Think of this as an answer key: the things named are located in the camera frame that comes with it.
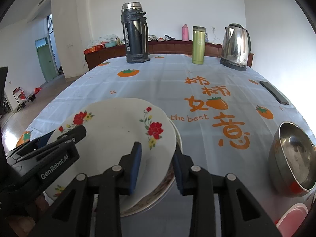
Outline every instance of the tiled floor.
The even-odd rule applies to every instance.
[[[37,117],[37,115],[73,81],[66,82],[64,75],[58,76],[42,86],[43,90],[36,94],[33,102],[26,103],[26,107],[13,114],[1,127],[4,151],[12,150],[22,133]]]
[[[11,111],[10,113],[6,113],[0,118],[0,127],[2,127],[6,124],[6,122],[10,119],[10,117],[13,116],[13,112]]]

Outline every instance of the human hand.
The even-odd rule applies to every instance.
[[[39,217],[42,216],[49,208],[43,193],[34,201],[34,203],[37,206],[37,213]],[[7,217],[7,221],[18,237],[27,237],[32,228],[35,226],[34,220],[29,216],[12,215]]]

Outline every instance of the tablecloth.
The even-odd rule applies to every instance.
[[[27,128],[31,140],[57,129],[84,106],[113,97],[132,97],[162,108],[183,140],[183,152],[212,174],[234,173],[272,220],[297,202],[311,203],[311,193],[285,198],[277,194],[268,174],[268,154],[283,121],[315,136],[290,103],[281,105],[259,84],[265,79],[247,67],[237,71],[205,57],[192,64],[189,55],[150,55],[150,61],[128,64],[109,59],[59,94]],[[176,185],[155,207],[122,219],[123,236],[188,236],[192,197],[180,196]],[[217,235],[219,205],[216,204]]]

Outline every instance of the power cord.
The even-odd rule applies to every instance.
[[[214,43],[215,42],[215,40],[219,40],[220,41],[220,39],[219,38],[216,38],[216,34],[215,34],[215,31],[214,31],[214,29],[213,29],[213,34],[214,34],[214,40],[212,41],[212,43]]]

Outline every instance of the dark wooden sideboard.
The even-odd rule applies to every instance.
[[[151,41],[148,42],[148,52],[150,54],[192,54],[192,41]],[[205,56],[220,57],[222,53],[221,44],[205,44]],[[253,53],[249,54],[248,66],[251,67]],[[119,45],[111,48],[104,48],[99,51],[91,52],[85,55],[89,70],[93,69],[100,63],[116,57],[125,56],[125,45]]]

